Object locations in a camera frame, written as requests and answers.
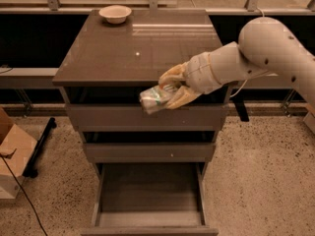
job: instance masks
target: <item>black cable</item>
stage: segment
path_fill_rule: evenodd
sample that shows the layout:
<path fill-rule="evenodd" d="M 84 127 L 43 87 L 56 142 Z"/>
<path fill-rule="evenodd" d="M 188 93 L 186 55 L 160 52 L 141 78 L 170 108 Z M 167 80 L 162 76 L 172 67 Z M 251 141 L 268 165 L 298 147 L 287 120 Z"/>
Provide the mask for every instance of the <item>black cable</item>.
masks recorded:
<path fill-rule="evenodd" d="M 8 72 L 10 72 L 10 71 L 13 69 L 13 67 L 5 67 L 5 68 L 8 68 L 8 70 L 3 71 L 3 72 L 0 72 L 0 75 L 1 75 L 1 74 L 5 74 L 5 73 L 8 73 Z"/>
<path fill-rule="evenodd" d="M 43 226 L 41 225 L 41 222 L 40 222 L 40 219 L 39 219 L 39 217 L 38 217 L 38 214 L 37 214 L 37 212 L 36 212 L 36 210 L 35 210 L 35 208 L 34 208 L 32 202 L 31 202 L 31 200 L 29 199 L 29 196 L 27 195 L 27 193 L 26 193 L 26 191 L 24 190 L 24 188 L 22 187 L 22 185 L 19 183 L 18 179 L 16 178 L 16 176 L 15 176 L 14 173 L 12 172 L 12 170 L 11 170 L 9 164 L 8 164 L 7 161 L 4 159 L 4 157 L 3 157 L 3 155 L 2 155 L 1 153 L 0 153 L 0 157 L 2 158 L 2 160 L 4 161 L 4 163 L 7 165 L 8 169 L 10 170 L 10 173 L 12 174 L 12 176 L 13 176 L 14 179 L 16 180 L 17 184 L 20 186 L 21 190 L 23 191 L 24 195 L 26 196 L 28 202 L 29 202 L 30 205 L 31 205 L 31 208 L 32 208 L 33 212 L 34 212 L 35 215 L 36 215 L 36 218 L 37 218 L 37 221 L 38 221 L 38 224 L 39 224 L 41 230 L 43 231 L 43 233 L 45 234 L 45 236 L 47 236 L 47 233 L 46 233 L 45 229 L 43 228 Z"/>

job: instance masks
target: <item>robotic arm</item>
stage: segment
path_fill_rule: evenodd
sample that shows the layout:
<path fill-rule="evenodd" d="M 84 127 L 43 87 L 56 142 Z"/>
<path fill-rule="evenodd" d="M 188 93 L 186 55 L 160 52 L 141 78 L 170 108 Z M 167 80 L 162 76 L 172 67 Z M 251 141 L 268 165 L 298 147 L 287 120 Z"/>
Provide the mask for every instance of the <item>robotic arm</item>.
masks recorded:
<path fill-rule="evenodd" d="M 268 18 L 250 21 L 232 42 L 204 52 L 164 73 L 160 87 L 184 81 L 165 107 L 174 109 L 201 94 L 208 94 L 233 81 L 278 74 L 315 107 L 315 57 L 281 22 Z"/>

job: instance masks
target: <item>bowl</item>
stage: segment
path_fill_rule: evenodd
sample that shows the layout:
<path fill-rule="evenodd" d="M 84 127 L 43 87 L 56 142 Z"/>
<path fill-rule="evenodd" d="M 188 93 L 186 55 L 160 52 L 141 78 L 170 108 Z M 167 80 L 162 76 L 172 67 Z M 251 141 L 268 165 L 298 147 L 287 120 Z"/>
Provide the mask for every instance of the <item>bowl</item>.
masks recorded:
<path fill-rule="evenodd" d="M 131 9 L 121 5 L 111 5 L 99 10 L 99 15 L 111 24 L 122 24 L 131 14 Z"/>

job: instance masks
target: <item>granite floor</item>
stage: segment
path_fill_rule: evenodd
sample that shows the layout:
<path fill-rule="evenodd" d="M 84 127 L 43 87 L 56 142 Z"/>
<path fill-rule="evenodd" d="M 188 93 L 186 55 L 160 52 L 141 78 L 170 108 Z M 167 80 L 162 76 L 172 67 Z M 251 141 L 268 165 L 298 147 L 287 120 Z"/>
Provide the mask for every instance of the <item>granite floor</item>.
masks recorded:
<path fill-rule="evenodd" d="M 38 139 L 49 117 L 12 117 Z M 303 117 L 228 116 L 205 179 L 207 220 L 220 236 L 315 235 L 315 135 Z M 90 227 L 97 189 L 79 135 L 67 117 L 45 143 L 26 179 L 49 236 L 80 235 Z M 0 235 L 43 235 L 23 193 L 0 201 Z"/>

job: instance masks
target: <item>drawer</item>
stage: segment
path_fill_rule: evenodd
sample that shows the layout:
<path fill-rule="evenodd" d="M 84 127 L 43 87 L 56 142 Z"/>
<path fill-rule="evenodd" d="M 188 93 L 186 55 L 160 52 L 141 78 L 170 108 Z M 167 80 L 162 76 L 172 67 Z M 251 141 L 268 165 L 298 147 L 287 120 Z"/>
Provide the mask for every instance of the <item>drawer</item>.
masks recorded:
<path fill-rule="evenodd" d="M 141 106 L 66 106 L 78 131 L 202 131 L 220 130 L 227 113 L 226 104 L 184 106 L 148 115 Z"/>
<path fill-rule="evenodd" d="M 103 164 L 92 228 L 82 235 L 217 235 L 194 163 Z"/>
<path fill-rule="evenodd" d="M 88 132 L 90 162 L 204 162 L 215 151 L 215 132 Z"/>

